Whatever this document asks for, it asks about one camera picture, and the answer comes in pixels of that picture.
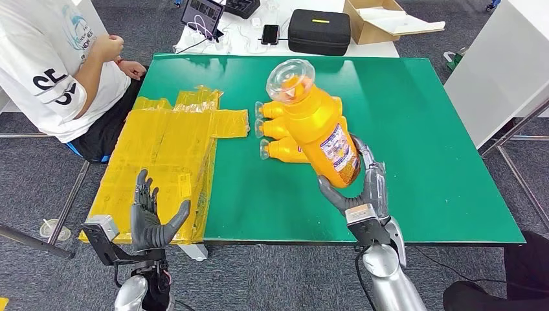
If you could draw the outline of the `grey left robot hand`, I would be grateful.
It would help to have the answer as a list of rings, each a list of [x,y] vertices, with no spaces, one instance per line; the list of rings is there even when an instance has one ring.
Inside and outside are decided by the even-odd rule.
[[[190,214],[190,200],[183,200],[179,210],[165,224],[158,216],[159,188],[152,187],[153,179],[143,168],[136,178],[134,199],[130,209],[130,229],[134,250],[138,253],[150,249],[163,249],[174,238]]]

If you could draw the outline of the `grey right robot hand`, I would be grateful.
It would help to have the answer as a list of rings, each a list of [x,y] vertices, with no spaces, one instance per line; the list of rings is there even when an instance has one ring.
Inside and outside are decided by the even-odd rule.
[[[385,164],[374,159],[370,147],[358,136],[350,134],[364,166],[365,176],[362,192],[355,197],[347,198],[338,192],[324,176],[318,176],[318,185],[322,195],[344,216],[352,207],[371,204],[382,226],[390,220],[388,212],[387,185],[385,181]]]

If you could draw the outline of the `person's left hand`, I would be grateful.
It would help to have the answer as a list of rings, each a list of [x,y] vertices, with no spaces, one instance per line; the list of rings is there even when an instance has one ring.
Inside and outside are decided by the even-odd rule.
[[[124,74],[137,81],[141,81],[147,72],[145,66],[135,61],[120,60],[117,65]]]

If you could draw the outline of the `person's right hand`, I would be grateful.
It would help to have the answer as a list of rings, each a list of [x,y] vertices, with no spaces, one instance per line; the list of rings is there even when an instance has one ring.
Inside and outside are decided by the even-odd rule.
[[[102,62],[110,62],[119,56],[123,47],[124,40],[120,36],[103,34],[95,40],[90,56]]]

